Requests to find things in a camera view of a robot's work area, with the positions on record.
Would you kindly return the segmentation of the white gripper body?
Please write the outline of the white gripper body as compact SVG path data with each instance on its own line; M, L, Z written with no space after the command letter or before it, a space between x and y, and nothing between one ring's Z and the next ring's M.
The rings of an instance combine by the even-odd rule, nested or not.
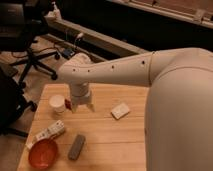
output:
M92 92L88 83L70 84L69 87L73 105L86 105L92 101Z

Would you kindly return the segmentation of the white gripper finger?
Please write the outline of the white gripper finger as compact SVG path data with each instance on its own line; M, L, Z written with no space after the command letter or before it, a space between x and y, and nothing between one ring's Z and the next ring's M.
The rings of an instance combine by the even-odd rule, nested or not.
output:
M71 104L71 111L72 111L72 113L76 113L76 110L77 110L77 105Z
M87 107L92 111L92 112L95 112L95 108L94 108L94 105L92 103L88 103L87 104Z

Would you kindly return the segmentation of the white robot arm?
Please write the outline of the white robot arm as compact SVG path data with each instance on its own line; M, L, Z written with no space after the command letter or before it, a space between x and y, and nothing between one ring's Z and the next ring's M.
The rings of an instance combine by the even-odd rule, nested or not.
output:
M100 63L78 53L59 75L76 105L91 99L91 83L147 87L147 171L213 171L213 52L180 48Z

